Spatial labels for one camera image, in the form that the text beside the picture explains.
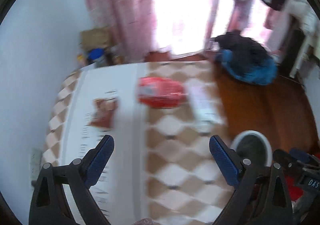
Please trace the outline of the red blanket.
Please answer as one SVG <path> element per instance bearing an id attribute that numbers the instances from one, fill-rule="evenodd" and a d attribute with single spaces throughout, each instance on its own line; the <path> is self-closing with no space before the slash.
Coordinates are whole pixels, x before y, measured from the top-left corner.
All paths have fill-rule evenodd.
<path id="1" fill-rule="evenodd" d="M 295 179 L 289 175 L 285 175 L 289 196 L 291 201 L 298 200 L 303 195 L 303 190 L 300 187 L 295 186 Z"/>

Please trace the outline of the white round trash bin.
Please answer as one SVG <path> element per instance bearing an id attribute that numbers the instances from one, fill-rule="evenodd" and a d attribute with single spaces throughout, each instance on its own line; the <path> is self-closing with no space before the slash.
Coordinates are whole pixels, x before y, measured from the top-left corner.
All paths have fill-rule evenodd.
<path id="1" fill-rule="evenodd" d="M 232 141 L 231 149 L 254 165 L 270 167 L 272 165 L 272 148 L 267 137 L 255 130 L 246 130 Z"/>

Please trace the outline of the checkered printed tablecloth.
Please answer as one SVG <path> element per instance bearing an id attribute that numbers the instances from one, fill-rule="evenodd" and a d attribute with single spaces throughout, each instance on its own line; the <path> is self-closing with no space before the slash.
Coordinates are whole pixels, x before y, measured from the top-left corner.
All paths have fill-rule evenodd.
<path id="1" fill-rule="evenodd" d="M 141 77 L 192 78 L 206 86 L 225 123 L 199 130 L 188 103 L 152 109 L 137 100 Z M 97 98 L 118 99 L 113 128 L 89 126 Z M 114 152 L 90 191 L 111 224 L 151 218 L 156 224 L 212 224 L 230 199 L 209 151 L 209 138 L 229 142 L 227 121 L 208 61 L 107 66 L 70 74 L 49 121 L 43 161 L 54 166 L 81 159 L 105 135 Z"/>

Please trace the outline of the blue black clothes pile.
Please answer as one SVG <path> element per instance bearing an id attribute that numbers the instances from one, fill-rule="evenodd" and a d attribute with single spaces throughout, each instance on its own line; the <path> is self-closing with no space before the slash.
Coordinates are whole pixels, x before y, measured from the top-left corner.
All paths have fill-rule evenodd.
<path id="1" fill-rule="evenodd" d="M 277 77 L 276 62 L 257 41 L 238 31 L 216 36 L 214 41 L 219 45 L 215 61 L 238 81 L 268 85 Z"/>

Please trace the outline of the long white paper box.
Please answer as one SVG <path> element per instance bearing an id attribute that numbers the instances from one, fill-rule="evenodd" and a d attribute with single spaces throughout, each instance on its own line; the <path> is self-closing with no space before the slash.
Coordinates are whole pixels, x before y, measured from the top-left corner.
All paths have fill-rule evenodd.
<path id="1" fill-rule="evenodd" d="M 215 125 L 225 123 L 218 111 L 216 101 L 210 97 L 203 83 L 192 78 L 190 81 L 185 82 L 184 86 L 187 91 L 188 103 L 199 130 L 208 130 Z"/>

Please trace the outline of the red soda can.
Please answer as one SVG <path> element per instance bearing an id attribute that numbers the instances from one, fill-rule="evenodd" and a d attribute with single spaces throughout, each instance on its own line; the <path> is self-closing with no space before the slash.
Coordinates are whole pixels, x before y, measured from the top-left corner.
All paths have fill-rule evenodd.
<path id="1" fill-rule="evenodd" d="M 138 80 L 137 99 L 151 108 L 176 108 L 185 102 L 187 91 L 183 84 L 170 78 L 143 77 Z"/>

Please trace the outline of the brown cardboard box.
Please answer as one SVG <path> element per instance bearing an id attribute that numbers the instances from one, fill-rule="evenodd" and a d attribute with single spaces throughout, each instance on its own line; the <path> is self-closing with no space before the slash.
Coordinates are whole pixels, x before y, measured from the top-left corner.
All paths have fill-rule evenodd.
<path id="1" fill-rule="evenodd" d="M 80 32 L 81 46 L 84 51 L 106 49 L 114 45 L 112 35 L 107 27 L 94 28 Z"/>

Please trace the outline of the brown snack wrapper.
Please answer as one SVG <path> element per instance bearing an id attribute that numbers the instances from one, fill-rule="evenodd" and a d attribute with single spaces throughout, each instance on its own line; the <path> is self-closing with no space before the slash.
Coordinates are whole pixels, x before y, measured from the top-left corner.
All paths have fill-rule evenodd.
<path id="1" fill-rule="evenodd" d="M 93 101 L 93 104 L 95 112 L 88 125 L 97 128 L 112 129 L 113 119 L 118 108 L 118 99 L 116 97 L 97 98 Z"/>

